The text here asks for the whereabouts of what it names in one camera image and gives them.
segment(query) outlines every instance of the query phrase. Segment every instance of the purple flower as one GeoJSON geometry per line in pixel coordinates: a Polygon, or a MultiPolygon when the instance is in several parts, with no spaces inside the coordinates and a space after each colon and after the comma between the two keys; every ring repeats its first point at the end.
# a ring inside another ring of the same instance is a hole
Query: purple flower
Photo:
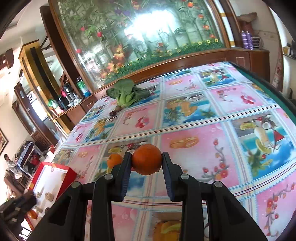
{"type": "Polygon", "coordinates": [[[127,17],[131,14],[130,11],[128,11],[128,10],[124,10],[124,11],[122,11],[122,13],[127,17]]]}
{"type": "Polygon", "coordinates": [[[122,10],[120,10],[120,9],[115,9],[114,12],[115,12],[116,14],[120,15],[120,14],[122,13],[122,10]]]}

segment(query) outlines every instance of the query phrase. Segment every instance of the plastic bottle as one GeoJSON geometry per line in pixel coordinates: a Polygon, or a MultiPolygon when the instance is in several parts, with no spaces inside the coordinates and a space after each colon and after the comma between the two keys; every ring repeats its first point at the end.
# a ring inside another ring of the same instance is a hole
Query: plastic bottle
{"type": "Polygon", "coordinates": [[[241,32],[242,35],[242,42],[244,44],[244,48],[245,49],[249,49],[249,45],[248,45],[248,40],[247,40],[247,36],[246,33],[244,31],[241,32]]]}
{"type": "Polygon", "coordinates": [[[247,37],[248,47],[249,47],[249,49],[254,49],[253,40],[252,40],[252,35],[249,33],[249,31],[247,31],[247,33],[246,33],[246,37],[247,37]]]}
{"type": "Polygon", "coordinates": [[[88,90],[86,84],[84,83],[81,77],[78,77],[76,82],[77,86],[79,87],[85,98],[91,95],[90,91],[88,90]]]}

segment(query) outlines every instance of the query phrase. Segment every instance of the patterned tablecloth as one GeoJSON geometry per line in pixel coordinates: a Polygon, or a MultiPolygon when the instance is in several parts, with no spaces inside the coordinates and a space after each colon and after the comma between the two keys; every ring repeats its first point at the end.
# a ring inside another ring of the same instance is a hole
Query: patterned tablecloth
{"type": "MultiPolygon", "coordinates": [[[[228,62],[138,86],[151,95],[115,117],[109,112],[116,100],[99,100],[54,162],[70,166],[83,184],[110,172],[106,160],[111,153],[123,155],[152,143],[197,180],[222,181],[268,240],[275,240],[296,208],[296,127],[287,114],[228,62]]],[[[167,197],[162,171],[150,176],[132,172],[127,196],[112,206],[116,241],[177,241],[179,230],[161,234],[161,229],[180,222],[181,206],[167,197]]]]}

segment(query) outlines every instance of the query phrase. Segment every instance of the person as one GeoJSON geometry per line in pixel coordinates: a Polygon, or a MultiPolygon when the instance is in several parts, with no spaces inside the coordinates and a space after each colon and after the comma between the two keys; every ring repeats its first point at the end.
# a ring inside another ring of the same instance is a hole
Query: person
{"type": "Polygon", "coordinates": [[[15,175],[15,179],[19,179],[22,176],[22,170],[17,165],[17,160],[15,162],[11,161],[7,154],[4,155],[4,159],[8,165],[10,171],[15,175]]]}

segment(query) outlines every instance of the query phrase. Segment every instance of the green leafy vegetable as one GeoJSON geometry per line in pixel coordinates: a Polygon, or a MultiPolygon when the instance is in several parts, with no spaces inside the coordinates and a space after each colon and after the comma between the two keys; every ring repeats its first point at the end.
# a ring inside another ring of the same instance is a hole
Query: green leafy vegetable
{"type": "Polygon", "coordinates": [[[114,84],[114,88],[107,90],[107,95],[117,99],[117,105],[128,107],[141,99],[147,98],[149,92],[134,86],[134,82],[130,79],[122,79],[114,84]]]}

